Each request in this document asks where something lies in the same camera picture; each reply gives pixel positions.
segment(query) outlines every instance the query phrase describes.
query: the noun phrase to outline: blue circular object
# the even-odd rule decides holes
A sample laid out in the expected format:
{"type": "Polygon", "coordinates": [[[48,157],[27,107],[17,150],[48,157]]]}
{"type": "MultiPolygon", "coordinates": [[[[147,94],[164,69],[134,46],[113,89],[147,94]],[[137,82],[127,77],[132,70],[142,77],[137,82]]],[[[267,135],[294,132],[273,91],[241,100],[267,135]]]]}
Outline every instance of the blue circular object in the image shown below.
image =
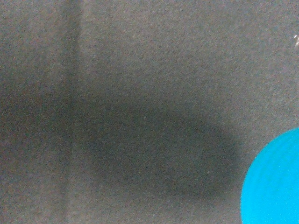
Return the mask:
{"type": "Polygon", "coordinates": [[[272,140],[254,159],[241,217],[243,224],[299,224],[299,128],[272,140]]]}

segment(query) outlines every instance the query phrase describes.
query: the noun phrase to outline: dark gray background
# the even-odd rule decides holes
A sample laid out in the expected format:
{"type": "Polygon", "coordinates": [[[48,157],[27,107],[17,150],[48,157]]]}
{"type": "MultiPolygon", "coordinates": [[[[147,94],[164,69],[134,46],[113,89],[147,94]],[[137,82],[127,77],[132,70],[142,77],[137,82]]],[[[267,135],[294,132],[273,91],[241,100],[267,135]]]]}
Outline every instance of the dark gray background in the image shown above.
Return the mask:
{"type": "Polygon", "coordinates": [[[296,1],[0,5],[1,223],[241,223],[299,126],[296,1]]]}

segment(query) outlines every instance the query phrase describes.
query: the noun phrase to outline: blue disc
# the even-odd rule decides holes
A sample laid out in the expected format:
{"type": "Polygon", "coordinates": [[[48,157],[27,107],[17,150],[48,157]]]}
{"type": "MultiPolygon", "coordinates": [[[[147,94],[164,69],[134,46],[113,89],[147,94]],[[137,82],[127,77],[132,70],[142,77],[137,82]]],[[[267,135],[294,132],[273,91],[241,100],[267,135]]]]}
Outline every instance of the blue disc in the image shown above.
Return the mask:
{"type": "Polygon", "coordinates": [[[299,128],[272,140],[252,162],[241,217],[243,224],[299,223],[299,128]]]}

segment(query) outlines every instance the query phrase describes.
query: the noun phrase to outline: gray fabric surface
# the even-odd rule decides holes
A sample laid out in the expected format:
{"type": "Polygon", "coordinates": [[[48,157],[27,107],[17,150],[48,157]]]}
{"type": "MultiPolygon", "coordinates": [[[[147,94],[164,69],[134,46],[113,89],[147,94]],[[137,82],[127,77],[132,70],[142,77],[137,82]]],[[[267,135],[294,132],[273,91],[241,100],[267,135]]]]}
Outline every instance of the gray fabric surface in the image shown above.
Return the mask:
{"type": "Polygon", "coordinates": [[[299,126],[295,1],[0,5],[0,223],[241,223],[299,126]]]}

